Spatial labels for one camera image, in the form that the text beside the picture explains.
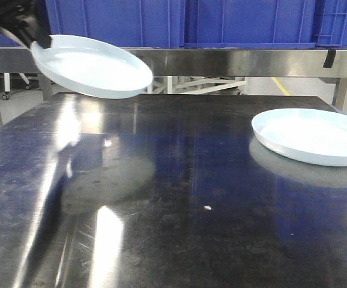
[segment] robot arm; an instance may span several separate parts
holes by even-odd
[[[44,49],[52,42],[36,0],[0,0],[0,33],[27,48],[33,41]]]

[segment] metal table frame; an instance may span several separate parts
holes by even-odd
[[[126,48],[126,50],[146,62],[155,76],[336,78],[332,104],[340,110],[343,109],[347,89],[347,50],[338,50],[334,53],[325,49]],[[40,74],[26,48],[0,47],[0,73],[37,73],[43,99],[47,100],[52,96],[51,81]]]

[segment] gray floor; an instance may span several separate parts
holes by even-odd
[[[247,85],[241,88],[245,94],[284,95],[272,78],[247,77],[246,80]],[[328,104],[331,104],[332,102],[335,87],[334,84],[324,83],[321,79],[317,78],[278,78],[278,80],[291,95],[318,96]],[[58,85],[52,85],[52,88],[54,93],[68,91]],[[3,122],[6,124],[13,118],[41,103],[42,99],[43,97],[39,89],[13,91],[10,94],[9,100],[0,100],[0,110]],[[347,113],[347,95],[343,111]]]

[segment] white plate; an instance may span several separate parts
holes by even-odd
[[[152,82],[149,67],[125,50],[85,37],[51,37],[51,48],[33,42],[31,53],[45,76],[68,89],[100,98],[128,98]]]
[[[314,109],[276,109],[252,119],[255,136],[280,155],[324,166],[347,166],[347,116]]]

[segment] black tape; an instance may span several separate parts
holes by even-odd
[[[327,52],[327,57],[325,58],[323,68],[332,68],[334,65],[335,61],[335,56],[336,56],[336,50],[329,49]]]

